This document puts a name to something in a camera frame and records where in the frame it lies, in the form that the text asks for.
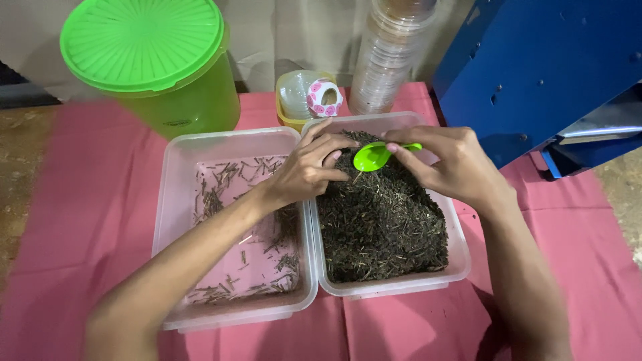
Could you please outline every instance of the pink tablecloth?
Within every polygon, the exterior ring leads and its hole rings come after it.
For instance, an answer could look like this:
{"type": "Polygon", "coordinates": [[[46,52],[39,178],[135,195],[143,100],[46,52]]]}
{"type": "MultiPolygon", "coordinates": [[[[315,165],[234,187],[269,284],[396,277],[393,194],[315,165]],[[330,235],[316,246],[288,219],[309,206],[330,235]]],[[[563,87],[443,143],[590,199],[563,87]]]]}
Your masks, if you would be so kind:
{"type": "MultiPolygon", "coordinates": [[[[277,126],[273,93],[241,95],[238,129],[277,126]]],[[[393,111],[437,124],[423,84],[393,111]]],[[[347,107],[342,116],[348,115],[347,107]]],[[[92,304],[150,258],[165,140],[111,101],[58,113],[0,323],[0,359],[78,360],[92,304]]],[[[577,360],[639,360],[642,276],[591,172],[545,182],[528,158],[503,169],[564,289],[577,360]]],[[[344,301],[322,290],[292,318],[160,335],[164,360],[485,360],[506,358],[482,230],[456,202],[473,256],[442,290],[344,301]]]]}

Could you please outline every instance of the concrete floor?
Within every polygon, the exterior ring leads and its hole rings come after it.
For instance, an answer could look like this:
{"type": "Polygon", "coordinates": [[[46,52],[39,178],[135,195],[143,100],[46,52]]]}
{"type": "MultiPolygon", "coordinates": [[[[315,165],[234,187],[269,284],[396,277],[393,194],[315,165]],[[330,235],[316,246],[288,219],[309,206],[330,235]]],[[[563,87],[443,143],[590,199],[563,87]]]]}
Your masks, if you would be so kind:
{"type": "MultiPolygon", "coordinates": [[[[0,304],[58,107],[0,110],[0,304]]],[[[597,167],[595,174],[642,269],[642,148],[597,167]]]]}

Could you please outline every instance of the green lid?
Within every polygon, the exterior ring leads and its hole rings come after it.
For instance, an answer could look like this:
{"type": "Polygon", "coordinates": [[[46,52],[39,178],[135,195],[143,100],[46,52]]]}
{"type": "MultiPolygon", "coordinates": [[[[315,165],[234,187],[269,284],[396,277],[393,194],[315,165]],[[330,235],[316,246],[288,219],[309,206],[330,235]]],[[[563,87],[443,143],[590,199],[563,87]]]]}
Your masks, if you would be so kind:
{"type": "Polygon", "coordinates": [[[218,50],[225,23],[212,0],[85,0],[60,51],[74,75],[104,91],[161,91],[218,50]]]}

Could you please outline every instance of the finger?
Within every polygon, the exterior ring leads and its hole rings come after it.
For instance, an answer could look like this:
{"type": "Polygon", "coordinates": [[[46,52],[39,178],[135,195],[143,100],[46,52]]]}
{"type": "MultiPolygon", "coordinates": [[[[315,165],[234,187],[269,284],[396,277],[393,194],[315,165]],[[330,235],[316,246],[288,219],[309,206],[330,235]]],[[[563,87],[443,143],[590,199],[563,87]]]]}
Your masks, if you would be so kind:
{"type": "Polygon", "coordinates": [[[319,159],[327,157],[328,154],[338,149],[356,148],[359,146],[359,142],[340,134],[329,134],[327,139],[317,140],[318,143],[317,141],[312,142],[309,152],[319,157],[319,159]]]}
{"type": "Polygon", "coordinates": [[[299,142],[299,146],[300,147],[304,147],[304,146],[312,143],[312,140],[317,136],[317,134],[321,130],[326,128],[328,125],[330,125],[330,123],[332,123],[332,118],[327,118],[326,120],[322,121],[321,123],[313,125],[312,127],[310,127],[310,129],[308,129],[308,131],[306,132],[306,135],[304,135],[303,138],[301,139],[301,141],[299,142]]]}
{"type": "Polygon", "coordinates": [[[325,157],[325,160],[323,161],[323,168],[326,169],[332,169],[336,165],[336,161],[339,160],[339,157],[341,157],[341,151],[340,150],[335,150],[330,155],[325,157]]]}
{"type": "Polygon", "coordinates": [[[322,181],[347,181],[349,179],[350,177],[347,174],[341,172],[338,169],[319,168],[317,169],[312,182],[316,183],[322,181]]]}
{"type": "Polygon", "coordinates": [[[399,146],[396,143],[388,143],[386,149],[395,155],[410,173],[417,178],[420,184],[433,189],[439,184],[439,172],[431,166],[420,161],[411,151],[399,146]]]}
{"type": "Polygon", "coordinates": [[[395,143],[420,143],[424,148],[433,152],[437,157],[443,159],[449,152],[455,141],[459,130],[455,128],[442,127],[413,127],[406,129],[394,129],[381,136],[389,142],[395,143]]]}

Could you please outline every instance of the green plastic container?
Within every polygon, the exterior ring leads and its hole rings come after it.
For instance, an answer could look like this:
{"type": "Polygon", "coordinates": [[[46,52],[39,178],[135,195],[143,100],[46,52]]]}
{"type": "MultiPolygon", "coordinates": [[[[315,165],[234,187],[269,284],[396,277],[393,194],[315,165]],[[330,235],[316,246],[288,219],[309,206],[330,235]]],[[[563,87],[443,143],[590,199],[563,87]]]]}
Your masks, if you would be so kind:
{"type": "Polygon", "coordinates": [[[85,0],[60,34],[74,75],[166,139],[236,126],[228,43],[212,0],[85,0]]]}

